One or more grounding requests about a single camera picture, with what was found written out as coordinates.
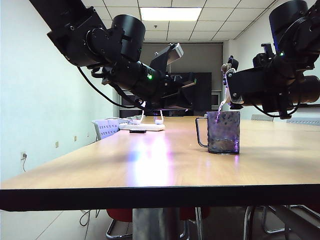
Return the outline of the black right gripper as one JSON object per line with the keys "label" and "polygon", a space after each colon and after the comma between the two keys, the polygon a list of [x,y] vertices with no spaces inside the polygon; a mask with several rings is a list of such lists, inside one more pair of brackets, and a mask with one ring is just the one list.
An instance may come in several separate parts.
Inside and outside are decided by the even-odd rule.
{"label": "black right gripper", "polygon": [[284,60],[280,55],[269,57],[266,53],[258,53],[253,59],[254,67],[263,67],[267,75],[264,78],[264,99],[262,108],[267,113],[278,112],[281,120],[290,119],[298,108],[301,100],[294,102],[288,99],[288,87],[283,77],[295,77],[296,74],[312,70],[312,63],[292,63]]}

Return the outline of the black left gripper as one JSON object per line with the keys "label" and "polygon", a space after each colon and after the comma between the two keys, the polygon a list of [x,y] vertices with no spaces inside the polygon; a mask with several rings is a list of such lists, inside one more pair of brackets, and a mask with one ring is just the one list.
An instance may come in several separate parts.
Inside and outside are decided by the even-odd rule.
{"label": "black left gripper", "polygon": [[155,94],[146,102],[147,109],[191,109],[194,100],[194,72],[166,75],[161,79]]}

